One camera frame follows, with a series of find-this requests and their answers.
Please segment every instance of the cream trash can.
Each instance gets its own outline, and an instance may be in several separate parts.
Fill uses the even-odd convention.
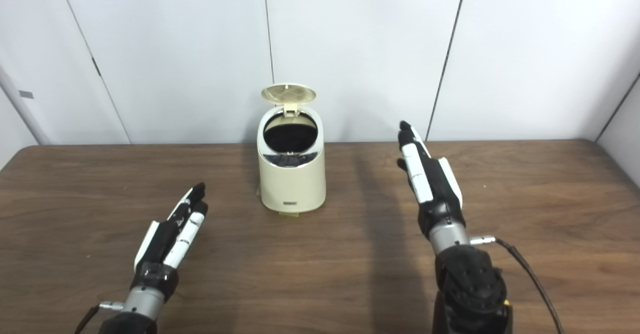
[[[276,105],[258,126],[262,202],[283,215],[317,209],[325,201],[325,134],[320,116],[307,106],[316,93],[304,85],[276,84],[262,91]]]

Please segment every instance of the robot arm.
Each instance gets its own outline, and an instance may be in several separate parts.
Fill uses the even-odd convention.
[[[80,322],[78,334],[98,308],[119,311],[100,334],[156,334],[156,319],[178,286],[178,266],[207,214],[205,184],[189,189],[167,220],[153,221],[135,255],[134,278],[125,302],[101,302]]]
[[[462,193],[445,158],[434,159],[414,128],[400,123],[398,142],[416,201],[418,225],[436,254],[439,288],[434,334],[508,333],[513,310],[506,284],[486,252],[472,246],[462,215]]]

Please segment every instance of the wood grain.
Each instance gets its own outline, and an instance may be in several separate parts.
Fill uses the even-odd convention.
[[[464,192],[470,234],[516,245],[566,331],[640,331],[640,191],[585,141],[431,143]],[[327,200],[265,209],[253,145],[30,147],[0,172],[1,332],[73,332],[123,300],[154,219],[207,184],[210,207],[160,332],[430,332],[434,255],[394,143],[328,144]],[[500,247],[515,332],[553,332]],[[96,332],[99,313],[85,332]]]

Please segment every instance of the trash can lid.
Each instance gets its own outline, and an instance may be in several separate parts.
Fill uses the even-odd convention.
[[[262,97],[272,104],[306,104],[316,98],[316,92],[300,84],[276,84],[263,89]]]

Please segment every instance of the white wall panel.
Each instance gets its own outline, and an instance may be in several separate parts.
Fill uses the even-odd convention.
[[[69,1],[133,143],[256,139],[265,0]]]
[[[427,131],[460,0],[267,0],[276,82],[317,92],[329,142]]]
[[[0,169],[18,150],[36,145],[34,136],[0,88]]]
[[[594,140],[640,72],[640,0],[464,0],[429,140]]]
[[[640,83],[635,84],[598,144],[640,186]]]
[[[0,67],[44,144],[129,142],[66,0],[0,0]]]

